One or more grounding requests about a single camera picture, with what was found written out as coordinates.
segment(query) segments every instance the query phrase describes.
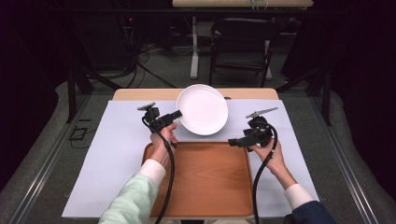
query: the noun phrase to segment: person's right hand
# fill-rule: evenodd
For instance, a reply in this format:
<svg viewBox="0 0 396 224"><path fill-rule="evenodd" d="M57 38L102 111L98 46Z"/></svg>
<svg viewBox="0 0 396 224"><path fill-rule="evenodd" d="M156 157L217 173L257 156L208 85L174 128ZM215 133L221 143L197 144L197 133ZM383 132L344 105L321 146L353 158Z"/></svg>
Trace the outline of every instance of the person's right hand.
<svg viewBox="0 0 396 224"><path fill-rule="evenodd" d="M266 147L254 145L249 148L255 151L259 155L260 159L264 161L268 153L270 153L270 151L272 150L273 144L274 138L271 139L270 143ZM288 167L286 166L285 160L283 159L282 146L280 145L279 141L277 141L274 154L272 155L272 159L268 161L266 166L277 178L283 189L287 189L291 185L297 183L297 181L291 175Z"/></svg>

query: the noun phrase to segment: brown tray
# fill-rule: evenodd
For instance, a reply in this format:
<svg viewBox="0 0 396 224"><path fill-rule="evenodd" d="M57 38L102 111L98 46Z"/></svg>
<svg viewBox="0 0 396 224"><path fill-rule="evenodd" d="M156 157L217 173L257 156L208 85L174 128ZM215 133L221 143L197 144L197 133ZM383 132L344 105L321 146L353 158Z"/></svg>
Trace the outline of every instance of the brown tray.
<svg viewBox="0 0 396 224"><path fill-rule="evenodd" d="M143 161L152 154L146 146ZM177 143L175 179L165 217L248 217L253 214L247 152L228 143ZM151 216L163 208L170 162Z"/></svg>

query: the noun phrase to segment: white plate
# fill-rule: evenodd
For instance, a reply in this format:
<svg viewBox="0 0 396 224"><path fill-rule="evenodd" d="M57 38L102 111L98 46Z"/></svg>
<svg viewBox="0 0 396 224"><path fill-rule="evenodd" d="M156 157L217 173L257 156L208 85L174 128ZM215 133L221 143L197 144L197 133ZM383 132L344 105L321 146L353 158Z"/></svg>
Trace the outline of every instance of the white plate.
<svg viewBox="0 0 396 224"><path fill-rule="evenodd" d="M218 132L228 118L224 97L203 84L189 86L177 98L180 122L192 133L209 135Z"/></svg>

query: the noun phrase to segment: white cuff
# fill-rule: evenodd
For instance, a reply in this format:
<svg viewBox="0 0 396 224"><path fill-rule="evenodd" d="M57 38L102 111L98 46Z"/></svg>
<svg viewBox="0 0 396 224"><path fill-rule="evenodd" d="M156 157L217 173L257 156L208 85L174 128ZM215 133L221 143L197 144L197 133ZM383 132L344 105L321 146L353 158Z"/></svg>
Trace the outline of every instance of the white cuff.
<svg viewBox="0 0 396 224"><path fill-rule="evenodd" d="M143 163L142 167L140 167L139 174L147 176L159 187L166 172L159 162L148 159Z"/></svg>
<svg viewBox="0 0 396 224"><path fill-rule="evenodd" d="M299 207L304 203L315 200L308 192L308 190L301 184L295 184L288 187L285 190L285 197L289 201L291 210Z"/></svg>

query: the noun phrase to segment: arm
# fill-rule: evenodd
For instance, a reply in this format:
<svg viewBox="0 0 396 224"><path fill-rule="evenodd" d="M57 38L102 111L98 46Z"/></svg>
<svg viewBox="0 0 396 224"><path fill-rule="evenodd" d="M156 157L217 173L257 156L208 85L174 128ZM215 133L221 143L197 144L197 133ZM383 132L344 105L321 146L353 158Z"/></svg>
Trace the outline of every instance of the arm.
<svg viewBox="0 0 396 224"><path fill-rule="evenodd" d="M273 143L274 139L266 147L255 145L249 148L264 161ZM285 197L290 204L295 223L335 223L326 208L320 202L315 201L308 190L294 179L283 159L282 146L279 141L272 159L266 166L285 190Z"/></svg>
<svg viewBox="0 0 396 224"><path fill-rule="evenodd" d="M163 128L161 134L170 143L177 143L173 130L176 123ZM158 189L165 177L169 154L161 137L153 133L150 136L154 152L146 160L138 174L134 175L121 189L119 195L102 214L99 223L145 223L149 219L151 208L158 195Z"/></svg>

